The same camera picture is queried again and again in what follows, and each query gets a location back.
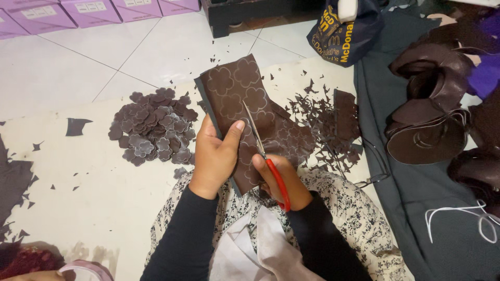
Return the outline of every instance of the mcdonald's bag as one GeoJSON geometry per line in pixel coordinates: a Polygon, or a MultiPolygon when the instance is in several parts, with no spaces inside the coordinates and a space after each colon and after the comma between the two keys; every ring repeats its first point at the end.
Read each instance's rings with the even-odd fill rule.
{"type": "Polygon", "coordinates": [[[350,67],[373,47],[384,21],[377,0],[357,0],[356,19],[341,23],[338,2],[326,0],[321,18],[307,40],[324,60],[350,67]]]}

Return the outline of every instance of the scissors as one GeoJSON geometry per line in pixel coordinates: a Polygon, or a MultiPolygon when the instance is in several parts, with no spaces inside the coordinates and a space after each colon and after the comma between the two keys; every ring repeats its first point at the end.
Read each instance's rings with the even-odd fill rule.
{"type": "Polygon", "coordinates": [[[269,170],[271,171],[272,175],[274,176],[274,179],[276,180],[279,190],[281,191],[281,195],[283,196],[284,204],[276,200],[278,205],[281,207],[282,210],[285,212],[290,211],[290,197],[288,196],[288,191],[287,187],[285,185],[285,182],[283,181],[283,178],[281,177],[280,172],[278,169],[276,169],[275,164],[271,159],[268,159],[266,157],[266,152],[264,151],[264,146],[262,145],[261,137],[259,136],[259,133],[257,132],[257,128],[255,127],[254,120],[252,119],[252,115],[250,114],[250,110],[245,102],[243,102],[243,105],[245,106],[246,113],[248,113],[248,119],[250,120],[250,128],[253,133],[253,136],[255,137],[257,141],[257,151],[264,158],[265,163],[267,164],[267,167],[269,167],[269,170]]]}

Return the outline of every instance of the cardboard box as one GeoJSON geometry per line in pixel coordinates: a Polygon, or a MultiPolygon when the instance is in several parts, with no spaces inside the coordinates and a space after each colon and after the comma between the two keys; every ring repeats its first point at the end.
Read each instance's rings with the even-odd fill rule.
{"type": "Polygon", "coordinates": [[[163,16],[158,0],[112,0],[112,2],[124,22],[163,16]]]}
{"type": "Polygon", "coordinates": [[[0,0],[0,8],[4,10],[59,4],[59,0],[0,0]]]}
{"type": "Polygon", "coordinates": [[[77,27],[60,4],[6,9],[5,11],[30,34],[77,27]]]}
{"type": "Polygon", "coordinates": [[[30,35],[30,33],[22,28],[4,10],[0,9],[0,40],[23,35],[30,35]]]}
{"type": "Polygon", "coordinates": [[[122,23],[110,0],[62,0],[61,5],[81,28],[122,23]]]}
{"type": "Polygon", "coordinates": [[[158,0],[163,16],[198,12],[200,10],[199,0],[158,0]]]}

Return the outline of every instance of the purple fabric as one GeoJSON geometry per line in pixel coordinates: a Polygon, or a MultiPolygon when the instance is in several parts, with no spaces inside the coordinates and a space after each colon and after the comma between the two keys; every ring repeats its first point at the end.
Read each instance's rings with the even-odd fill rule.
{"type": "Polygon", "coordinates": [[[480,24],[481,29],[491,35],[495,35],[500,40],[500,10],[496,10],[490,17],[480,24]]]}
{"type": "Polygon", "coordinates": [[[468,82],[481,100],[486,99],[499,85],[500,56],[480,56],[481,63],[472,69],[468,82]]]}

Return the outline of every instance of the white string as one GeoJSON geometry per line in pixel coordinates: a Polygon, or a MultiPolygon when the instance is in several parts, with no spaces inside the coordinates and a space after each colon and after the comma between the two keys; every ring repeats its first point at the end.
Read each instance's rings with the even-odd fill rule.
{"type": "Polygon", "coordinates": [[[500,226],[500,218],[496,217],[495,215],[493,214],[490,214],[490,213],[487,213],[485,211],[485,209],[483,207],[486,207],[486,203],[483,201],[483,200],[477,200],[476,201],[478,206],[475,206],[475,207],[456,207],[456,208],[453,208],[453,207],[442,207],[442,208],[439,208],[439,209],[429,209],[425,212],[425,224],[427,225],[427,233],[429,234],[429,239],[430,239],[430,242],[433,243],[433,236],[432,236],[432,233],[431,233],[431,220],[433,219],[433,216],[436,212],[439,212],[439,211],[449,211],[449,210],[457,210],[457,211],[462,211],[462,212],[466,212],[466,213],[469,213],[469,214],[472,214],[476,217],[479,217],[479,221],[478,221],[478,227],[479,227],[479,234],[481,235],[481,237],[492,243],[492,244],[495,244],[498,240],[498,237],[497,237],[497,231],[495,229],[495,226],[493,225],[492,221],[499,225],[500,226]],[[467,209],[481,209],[484,213],[483,214],[477,214],[475,212],[471,212],[467,209]],[[483,233],[483,221],[486,221],[489,226],[491,227],[491,230],[493,231],[493,239],[489,239],[488,237],[486,237],[483,233]]]}

